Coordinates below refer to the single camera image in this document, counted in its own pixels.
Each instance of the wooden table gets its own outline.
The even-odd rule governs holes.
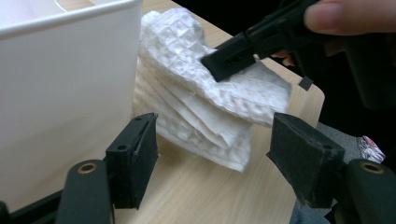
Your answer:
[[[63,0],[70,9],[90,6],[87,0]],[[170,0],[144,0],[143,14],[179,7]],[[207,43],[215,47],[230,36],[196,17]],[[262,60],[292,85],[289,114],[316,126],[324,95],[315,85],[298,86],[301,78],[272,61]],[[295,195],[265,156],[271,128],[253,127],[250,162],[239,173],[196,156],[158,136],[158,159],[139,210],[116,210],[116,223],[289,223]]]

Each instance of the folded towel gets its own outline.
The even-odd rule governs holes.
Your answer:
[[[274,112],[287,111],[290,84],[260,61],[216,82],[200,62],[215,49],[184,7],[144,15],[139,46],[135,115],[158,113],[158,134],[242,172],[251,125],[272,125]]]

